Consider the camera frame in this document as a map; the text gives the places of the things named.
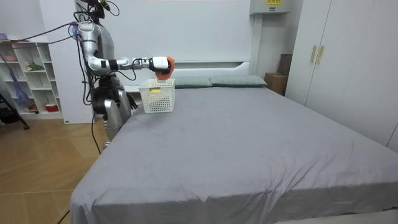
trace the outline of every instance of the cabinet handle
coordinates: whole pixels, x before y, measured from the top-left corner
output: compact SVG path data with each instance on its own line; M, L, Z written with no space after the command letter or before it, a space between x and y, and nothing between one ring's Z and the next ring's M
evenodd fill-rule
M312 55L311 55L311 63L313 63L313 59L315 58L315 53L317 52L317 47L316 45L313 46L312 49Z
M318 56L318 60L317 60L317 64L321 63L321 58L322 58L322 54L323 54L323 49L325 48L324 45L321 46L321 49L319 50L319 56Z

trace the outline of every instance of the yellow sticker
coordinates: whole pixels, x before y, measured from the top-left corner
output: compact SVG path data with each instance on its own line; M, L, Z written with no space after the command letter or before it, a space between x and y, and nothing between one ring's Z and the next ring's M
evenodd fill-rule
M267 0L267 5L280 6L281 4L282 0Z

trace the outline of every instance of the gray pillow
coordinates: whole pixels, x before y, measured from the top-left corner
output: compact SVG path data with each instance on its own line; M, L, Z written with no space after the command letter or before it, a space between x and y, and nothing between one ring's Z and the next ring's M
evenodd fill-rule
M174 77L175 88L212 87L209 77Z
M213 86L262 87L267 83L257 75L216 75L210 78Z

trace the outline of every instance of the cardboard box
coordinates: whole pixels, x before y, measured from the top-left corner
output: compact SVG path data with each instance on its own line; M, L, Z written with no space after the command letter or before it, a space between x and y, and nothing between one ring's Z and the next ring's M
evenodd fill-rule
M282 75L279 72L275 72L266 73L264 81L266 81L268 89L284 96L286 92L287 79L287 75Z
M281 54L278 72L282 75L289 75L290 66L292 65L292 54Z

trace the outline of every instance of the wardrobe door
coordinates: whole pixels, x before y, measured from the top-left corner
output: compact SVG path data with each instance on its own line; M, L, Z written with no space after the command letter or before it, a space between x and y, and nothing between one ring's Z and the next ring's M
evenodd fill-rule
M398 123L398 1L376 3L355 55L338 121L386 146ZM398 133L390 147L398 146Z
M332 0L306 107L337 120L376 0Z
M331 0L304 0L285 96L302 105L315 66Z

